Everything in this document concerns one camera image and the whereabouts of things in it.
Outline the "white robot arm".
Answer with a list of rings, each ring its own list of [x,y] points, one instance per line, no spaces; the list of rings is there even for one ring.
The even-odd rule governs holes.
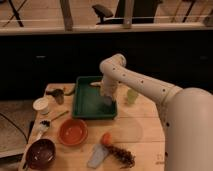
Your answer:
[[[164,171],[213,171],[213,94],[200,88],[181,88],[126,68],[115,54],[99,65],[101,94],[114,97],[123,83],[160,107],[165,134]]]

